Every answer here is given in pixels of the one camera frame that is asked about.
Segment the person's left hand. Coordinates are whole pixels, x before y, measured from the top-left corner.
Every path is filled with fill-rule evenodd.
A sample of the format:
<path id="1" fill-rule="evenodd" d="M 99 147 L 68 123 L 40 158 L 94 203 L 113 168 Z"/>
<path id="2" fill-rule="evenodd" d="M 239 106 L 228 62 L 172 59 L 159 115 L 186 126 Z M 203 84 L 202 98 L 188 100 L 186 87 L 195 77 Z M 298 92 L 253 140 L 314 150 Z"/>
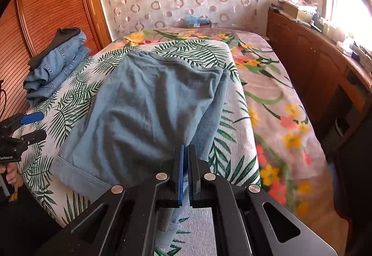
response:
<path id="1" fill-rule="evenodd" d="M 8 184 L 14 185 L 17 182 L 17 163 L 0 164 L 0 174 L 6 173 L 6 180 Z"/>

